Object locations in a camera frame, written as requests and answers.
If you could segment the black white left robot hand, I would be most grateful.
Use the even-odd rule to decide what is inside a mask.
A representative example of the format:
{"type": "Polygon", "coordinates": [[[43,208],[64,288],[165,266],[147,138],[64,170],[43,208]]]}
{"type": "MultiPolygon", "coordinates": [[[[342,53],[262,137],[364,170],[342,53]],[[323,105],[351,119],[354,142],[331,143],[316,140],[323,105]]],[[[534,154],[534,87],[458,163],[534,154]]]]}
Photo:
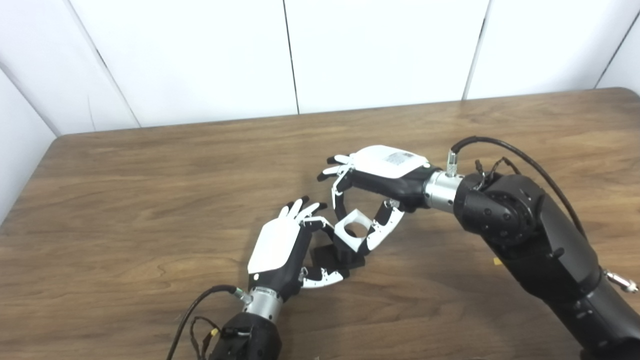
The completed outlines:
{"type": "Polygon", "coordinates": [[[269,289],[286,303],[301,289],[331,286],[351,276],[349,269],[304,265],[313,234],[335,234],[333,225],[317,215],[327,203],[309,201],[303,196],[287,203],[277,217],[262,226],[247,264],[250,290],[269,289]]]}

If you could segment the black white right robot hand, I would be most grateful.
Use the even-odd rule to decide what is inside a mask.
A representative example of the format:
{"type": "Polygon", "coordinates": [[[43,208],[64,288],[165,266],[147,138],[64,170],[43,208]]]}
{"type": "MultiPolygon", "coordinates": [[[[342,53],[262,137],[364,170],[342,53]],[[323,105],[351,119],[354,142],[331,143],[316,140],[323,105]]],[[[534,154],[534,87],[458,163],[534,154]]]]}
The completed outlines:
{"type": "Polygon", "coordinates": [[[364,221],[365,237],[339,234],[351,251],[366,256],[376,249],[397,227],[406,213],[427,208],[425,184],[439,170],[423,156],[385,145],[366,146],[349,155],[327,158],[328,168],[317,176],[318,182],[335,178],[331,186],[336,218],[346,223],[364,221]],[[352,188],[384,196],[374,219],[359,210],[346,212],[345,194],[352,188]]]}

